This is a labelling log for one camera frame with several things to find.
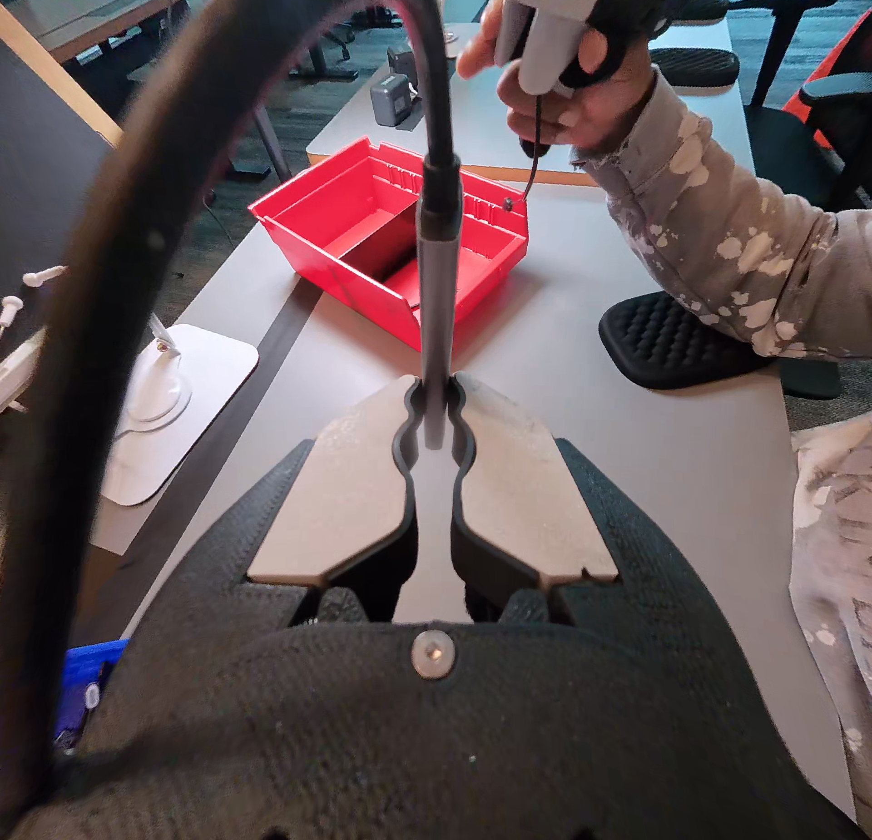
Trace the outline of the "person's arm in splattered sleeve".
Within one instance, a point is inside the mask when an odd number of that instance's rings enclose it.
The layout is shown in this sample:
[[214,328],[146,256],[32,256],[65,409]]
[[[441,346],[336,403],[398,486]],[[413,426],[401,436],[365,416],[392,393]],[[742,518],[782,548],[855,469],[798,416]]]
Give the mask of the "person's arm in splattered sleeve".
[[838,715],[856,822],[871,835],[871,414],[793,433],[789,592]]

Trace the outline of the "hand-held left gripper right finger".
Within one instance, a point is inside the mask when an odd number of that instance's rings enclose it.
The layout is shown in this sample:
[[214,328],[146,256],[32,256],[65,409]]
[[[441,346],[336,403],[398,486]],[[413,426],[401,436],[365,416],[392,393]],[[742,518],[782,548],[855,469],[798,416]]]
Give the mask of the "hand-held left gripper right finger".
[[611,586],[616,561],[546,423],[467,371],[452,377],[451,560],[475,623],[513,595]]

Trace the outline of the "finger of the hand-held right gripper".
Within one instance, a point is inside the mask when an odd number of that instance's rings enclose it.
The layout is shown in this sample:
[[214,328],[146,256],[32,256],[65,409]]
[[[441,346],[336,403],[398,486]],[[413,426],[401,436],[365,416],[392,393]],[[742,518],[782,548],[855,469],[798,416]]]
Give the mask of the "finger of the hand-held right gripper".
[[504,67],[522,55],[523,37],[529,29],[539,0],[503,0],[503,11],[495,47],[495,64]]
[[[533,95],[572,92],[612,76],[645,17],[645,0],[522,1],[534,17],[521,54],[520,86]],[[586,71],[578,53],[590,28],[605,38],[606,53],[600,65]]]

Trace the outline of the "black mesh office chair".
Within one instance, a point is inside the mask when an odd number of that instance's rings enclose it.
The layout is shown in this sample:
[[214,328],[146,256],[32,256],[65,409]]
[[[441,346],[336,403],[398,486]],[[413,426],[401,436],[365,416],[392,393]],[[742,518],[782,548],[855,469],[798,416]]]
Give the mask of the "black mesh office chair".
[[[738,82],[736,55],[722,49],[655,48],[652,60],[680,94],[729,94]],[[743,106],[744,155],[758,177],[826,211],[861,209],[870,194],[870,72],[806,83],[805,122],[766,106]]]

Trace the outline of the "black bin divider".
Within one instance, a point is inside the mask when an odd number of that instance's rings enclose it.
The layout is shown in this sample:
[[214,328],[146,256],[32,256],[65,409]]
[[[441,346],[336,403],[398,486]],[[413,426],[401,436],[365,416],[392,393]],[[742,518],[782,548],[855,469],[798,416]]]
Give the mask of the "black bin divider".
[[386,285],[387,280],[417,257],[417,203],[381,224],[351,247],[341,260],[366,277]]

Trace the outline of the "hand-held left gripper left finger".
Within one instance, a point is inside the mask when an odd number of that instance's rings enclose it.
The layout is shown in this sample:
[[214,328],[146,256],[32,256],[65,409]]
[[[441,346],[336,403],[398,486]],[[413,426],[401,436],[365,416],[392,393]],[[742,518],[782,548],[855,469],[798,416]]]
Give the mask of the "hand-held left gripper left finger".
[[351,590],[371,621],[392,621],[418,560],[411,469],[419,378],[403,375],[318,434],[251,561],[257,584]]

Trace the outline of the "person's right forearm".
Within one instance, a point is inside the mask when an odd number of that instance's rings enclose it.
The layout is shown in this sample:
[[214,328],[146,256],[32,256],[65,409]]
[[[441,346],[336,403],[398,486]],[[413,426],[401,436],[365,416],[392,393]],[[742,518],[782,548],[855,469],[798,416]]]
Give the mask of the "person's right forearm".
[[826,212],[737,165],[655,71],[610,153],[573,163],[652,278],[704,325],[764,357],[871,358],[871,211]]

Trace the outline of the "grey metal box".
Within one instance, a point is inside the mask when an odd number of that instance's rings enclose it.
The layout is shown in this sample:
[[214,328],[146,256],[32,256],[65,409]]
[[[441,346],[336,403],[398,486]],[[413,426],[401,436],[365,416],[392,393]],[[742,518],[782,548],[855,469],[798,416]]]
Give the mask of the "grey metal box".
[[406,74],[389,72],[372,83],[369,88],[375,123],[386,128],[396,128],[413,112],[415,100],[412,86]]

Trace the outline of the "person's right hand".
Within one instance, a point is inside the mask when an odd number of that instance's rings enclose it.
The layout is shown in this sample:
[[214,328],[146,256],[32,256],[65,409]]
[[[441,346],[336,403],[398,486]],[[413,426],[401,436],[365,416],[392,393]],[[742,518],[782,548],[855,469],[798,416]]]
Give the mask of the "person's right hand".
[[[456,61],[465,80],[494,67],[504,0],[488,0],[478,33]],[[507,125],[524,140],[535,139],[535,98],[519,83],[518,62],[508,65],[497,84],[507,107]],[[540,102],[540,140],[549,145],[580,148],[583,155],[608,154],[632,131],[653,94],[657,72],[649,57],[648,39],[635,38],[621,67],[607,81],[577,90],[571,98],[549,93]]]

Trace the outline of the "red plastic bin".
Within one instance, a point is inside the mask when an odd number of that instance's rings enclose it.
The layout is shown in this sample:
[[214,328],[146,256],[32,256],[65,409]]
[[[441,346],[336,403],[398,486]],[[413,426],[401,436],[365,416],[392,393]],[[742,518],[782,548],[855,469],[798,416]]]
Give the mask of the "red plastic bin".
[[[417,257],[386,284],[341,257],[409,204],[418,204],[422,174],[420,154],[363,137],[249,206],[298,275],[416,352],[421,350]],[[518,200],[520,192],[467,171],[461,180],[456,324],[519,264],[529,244],[526,203],[502,210],[504,199]]]

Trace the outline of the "blue plastic bin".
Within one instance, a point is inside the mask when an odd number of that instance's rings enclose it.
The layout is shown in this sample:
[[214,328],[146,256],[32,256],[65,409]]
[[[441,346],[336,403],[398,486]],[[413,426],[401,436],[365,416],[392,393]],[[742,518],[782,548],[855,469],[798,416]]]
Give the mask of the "blue plastic bin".
[[68,755],[78,746],[127,643],[123,638],[67,651],[54,730],[56,752]]

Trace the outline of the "black mesh cushion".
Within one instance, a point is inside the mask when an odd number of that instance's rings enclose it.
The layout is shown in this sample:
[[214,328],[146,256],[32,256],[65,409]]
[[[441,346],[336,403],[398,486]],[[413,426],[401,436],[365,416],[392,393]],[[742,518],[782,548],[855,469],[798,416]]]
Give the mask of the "black mesh cushion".
[[612,306],[599,321],[598,334],[617,370],[655,391],[746,376],[774,362],[704,324],[666,292]]

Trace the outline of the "wooden-edged desk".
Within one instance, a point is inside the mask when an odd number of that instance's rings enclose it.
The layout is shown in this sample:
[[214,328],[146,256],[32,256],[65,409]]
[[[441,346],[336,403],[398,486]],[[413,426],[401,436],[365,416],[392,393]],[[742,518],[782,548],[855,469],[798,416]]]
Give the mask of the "wooden-edged desk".
[[182,0],[18,0],[7,9],[64,63]]

